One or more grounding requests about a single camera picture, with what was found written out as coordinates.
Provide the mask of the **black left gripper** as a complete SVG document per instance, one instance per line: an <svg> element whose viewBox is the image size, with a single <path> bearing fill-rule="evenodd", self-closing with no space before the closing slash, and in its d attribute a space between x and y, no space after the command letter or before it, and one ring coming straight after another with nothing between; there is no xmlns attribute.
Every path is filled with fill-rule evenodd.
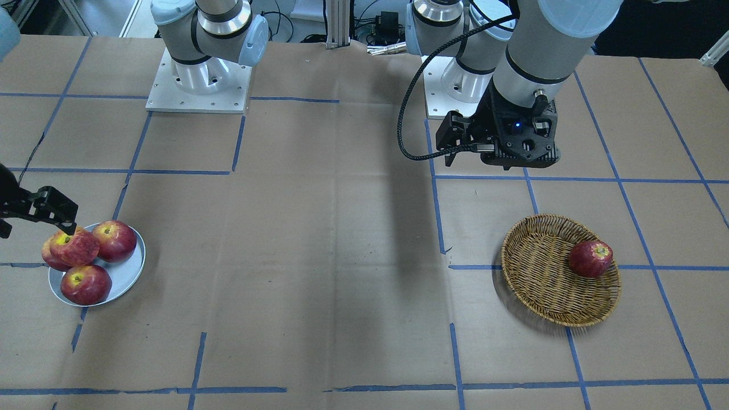
<svg viewBox="0 0 729 410"><path fill-rule="evenodd" d="M527 104L508 101L491 80L470 117L451 110L436 132L436 148L450 166L456 154L472 151L487 165L547 168L562 158L555 144L556 104L543 85L527 93Z"/></svg>

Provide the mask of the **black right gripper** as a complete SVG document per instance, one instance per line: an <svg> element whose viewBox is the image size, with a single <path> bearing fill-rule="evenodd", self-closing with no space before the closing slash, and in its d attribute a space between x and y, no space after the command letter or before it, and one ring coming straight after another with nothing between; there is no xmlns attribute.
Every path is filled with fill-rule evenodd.
<svg viewBox="0 0 729 410"><path fill-rule="evenodd" d="M1 166L1 237L7 239L13 228L6 220L20 218L56 226L67 235L76 232L78 205L52 186L36 192L23 189L5 165Z"/></svg>

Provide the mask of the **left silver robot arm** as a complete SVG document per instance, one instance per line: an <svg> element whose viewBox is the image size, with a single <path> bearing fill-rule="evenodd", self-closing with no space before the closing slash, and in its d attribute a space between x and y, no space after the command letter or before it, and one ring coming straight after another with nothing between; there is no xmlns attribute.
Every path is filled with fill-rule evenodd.
<svg viewBox="0 0 729 410"><path fill-rule="evenodd" d="M489 13L483 1L411 1L406 8L409 54L425 56L399 109L398 145L406 158L443 157L451 166L459 153L482 163L544 169L562 158L555 143L556 96L599 35L617 17L620 1L499 2ZM436 151L410 153L403 118L412 90L438 55L454 58L465 72L489 77L476 110L451 109L436 132Z"/></svg>

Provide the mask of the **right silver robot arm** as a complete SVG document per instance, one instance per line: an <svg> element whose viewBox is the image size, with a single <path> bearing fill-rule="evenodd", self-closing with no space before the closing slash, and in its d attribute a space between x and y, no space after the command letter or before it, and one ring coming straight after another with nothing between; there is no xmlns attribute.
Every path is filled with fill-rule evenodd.
<svg viewBox="0 0 729 410"><path fill-rule="evenodd" d="M152 1L150 11L166 49L146 110L244 114L253 67L268 44L268 21L247 1ZM60 190L26 190L7 167L1 187L2 238L11 234L9 218L75 231L78 206Z"/></svg>

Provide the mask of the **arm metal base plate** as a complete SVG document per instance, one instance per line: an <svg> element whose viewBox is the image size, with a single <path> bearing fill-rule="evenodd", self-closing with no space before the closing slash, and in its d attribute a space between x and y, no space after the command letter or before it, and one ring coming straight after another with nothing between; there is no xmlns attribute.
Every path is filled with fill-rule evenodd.
<svg viewBox="0 0 729 410"><path fill-rule="evenodd" d="M252 75L252 67L220 58L185 65L164 50L145 107L149 112L245 114Z"/></svg>
<svg viewBox="0 0 729 410"><path fill-rule="evenodd" d="M456 57L435 57L424 71L427 119L442 120L450 111L472 116L493 72L472 70Z"/></svg>

